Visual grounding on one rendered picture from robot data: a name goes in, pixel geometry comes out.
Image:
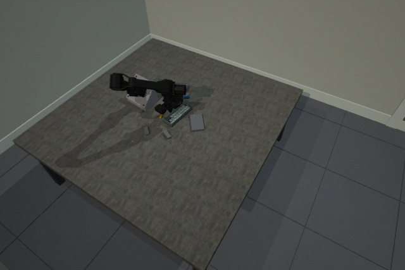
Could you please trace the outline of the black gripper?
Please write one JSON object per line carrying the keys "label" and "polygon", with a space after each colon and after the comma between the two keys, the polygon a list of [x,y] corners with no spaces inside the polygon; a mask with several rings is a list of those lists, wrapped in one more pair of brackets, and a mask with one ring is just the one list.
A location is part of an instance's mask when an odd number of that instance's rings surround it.
{"label": "black gripper", "polygon": [[[155,111],[158,112],[159,114],[164,114],[166,112],[166,109],[167,109],[171,113],[172,110],[173,110],[173,107],[171,106],[171,104],[168,104],[167,102],[168,102],[168,100],[171,99],[170,97],[173,97],[174,95],[171,95],[171,96],[162,95],[162,96],[164,98],[163,99],[164,103],[162,105],[158,104],[155,107]],[[182,97],[183,98],[183,95],[176,95],[176,97],[178,97],[178,98]]]}

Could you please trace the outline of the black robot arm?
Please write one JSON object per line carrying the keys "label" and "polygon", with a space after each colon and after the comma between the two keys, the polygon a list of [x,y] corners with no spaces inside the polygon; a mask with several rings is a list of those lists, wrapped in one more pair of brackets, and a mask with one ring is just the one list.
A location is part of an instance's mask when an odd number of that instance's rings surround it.
{"label": "black robot arm", "polygon": [[161,93],[165,96],[171,96],[171,99],[168,100],[168,104],[176,109],[183,104],[183,98],[176,97],[176,95],[186,95],[186,85],[176,85],[173,80],[164,79],[162,81],[152,82],[148,80],[136,79],[135,77],[128,77],[128,81],[124,81],[123,76],[126,76],[123,73],[113,73],[110,74],[109,79],[109,88],[112,90],[121,90],[127,91],[127,94],[132,97],[144,97],[146,90],[151,89],[155,90],[157,93]]}

